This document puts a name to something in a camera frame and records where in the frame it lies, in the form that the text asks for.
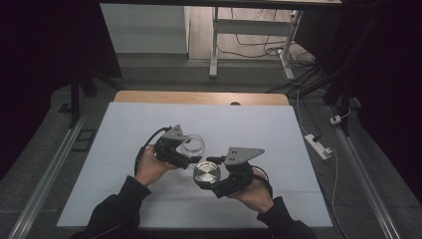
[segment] white power strip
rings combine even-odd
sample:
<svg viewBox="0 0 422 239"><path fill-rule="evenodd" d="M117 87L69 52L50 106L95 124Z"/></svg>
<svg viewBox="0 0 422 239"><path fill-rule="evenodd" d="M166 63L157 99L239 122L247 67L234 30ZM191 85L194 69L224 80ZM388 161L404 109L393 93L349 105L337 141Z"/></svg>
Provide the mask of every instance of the white power strip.
<svg viewBox="0 0 422 239"><path fill-rule="evenodd" d="M331 158L332 150L330 148L323 147L319 141L314 142L314 136L312 134L308 134L304 136L304 138L307 140L307 143L314 149L320 159L326 160L328 158Z"/></svg>

